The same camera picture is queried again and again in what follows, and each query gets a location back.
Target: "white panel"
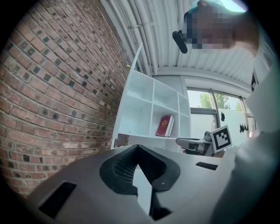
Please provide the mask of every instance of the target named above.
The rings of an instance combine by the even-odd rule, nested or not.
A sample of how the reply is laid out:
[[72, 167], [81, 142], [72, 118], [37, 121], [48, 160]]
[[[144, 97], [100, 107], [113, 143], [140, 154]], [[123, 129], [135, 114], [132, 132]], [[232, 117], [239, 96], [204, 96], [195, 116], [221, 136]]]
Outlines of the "white panel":
[[191, 124], [190, 118], [180, 114], [180, 138], [190, 138], [191, 137]]
[[154, 104], [178, 111], [177, 92], [165, 84], [155, 80]]
[[168, 85], [172, 89], [175, 89], [177, 92], [184, 95], [182, 81], [180, 76], [175, 75], [155, 75], [153, 76], [154, 79]]
[[127, 96], [122, 112], [119, 133], [127, 135], [148, 135], [151, 111], [151, 103]]
[[140, 50], [141, 50], [142, 46], [143, 46], [143, 44], [140, 45], [140, 47], [138, 48], [138, 50], [135, 54], [135, 57], [133, 59], [131, 68], [130, 68], [128, 76], [127, 76], [125, 87], [123, 89], [122, 98], [121, 98], [121, 101], [119, 103], [119, 109], [118, 109], [117, 117], [116, 117], [116, 120], [115, 120], [115, 126], [114, 126], [114, 130], [113, 130], [113, 138], [115, 138], [115, 139], [118, 138], [119, 126], [120, 126], [120, 123], [121, 123], [121, 117], [122, 117], [122, 113], [123, 113], [123, 110], [124, 110], [124, 101], [125, 101], [124, 98], [126, 98], [128, 88], [129, 88], [129, 85], [130, 85], [130, 81], [131, 81], [131, 77], [132, 77], [132, 74], [134, 72], [135, 65], [136, 65], [136, 62], [137, 62], [137, 59], [138, 59], [138, 56], [139, 56], [139, 53], [140, 53]]
[[177, 145], [176, 140], [166, 140], [165, 150], [178, 152], [179, 145]]
[[147, 75], [134, 71], [128, 88], [128, 95], [152, 102], [154, 80]]
[[188, 99], [179, 95], [179, 105], [180, 105], [180, 113], [189, 116], [190, 109], [189, 109]]

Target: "red book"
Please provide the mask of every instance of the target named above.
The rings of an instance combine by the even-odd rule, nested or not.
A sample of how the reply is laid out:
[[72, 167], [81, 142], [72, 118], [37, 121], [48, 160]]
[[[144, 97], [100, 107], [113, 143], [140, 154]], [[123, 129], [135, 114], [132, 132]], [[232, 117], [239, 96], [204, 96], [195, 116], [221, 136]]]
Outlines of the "red book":
[[172, 115], [163, 116], [161, 118], [161, 122], [159, 123], [156, 135], [162, 137], [168, 137], [168, 134], [171, 132], [173, 126], [173, 120], [174, 118]]

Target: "black vent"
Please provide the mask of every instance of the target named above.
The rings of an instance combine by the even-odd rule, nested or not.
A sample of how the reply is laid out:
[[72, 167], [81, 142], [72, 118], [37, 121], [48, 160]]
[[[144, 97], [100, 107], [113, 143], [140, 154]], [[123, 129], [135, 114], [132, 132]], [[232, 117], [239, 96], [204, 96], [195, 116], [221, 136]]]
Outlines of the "black vent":
[[54, 219], [75, 187], [76, 184], [64, 182], [45, 203], [39, 207], [39, 210]]
[[196, 164], [197, 166], [200, 166], [200, 167], [203, 167], [203, 168], [206, 168], [206, 169], [209, 169], [209, 170], [216, 170], [218, 165], [213, 165], [213, 164], [209, 164], [209, 163], [202, 163], [202, 162], [199, 162]]
[[113, 166], [113, 172], [122, 180], [133, 183], [134, 171], [137, 166], [136, 151], [132, 151], [121, 157]]

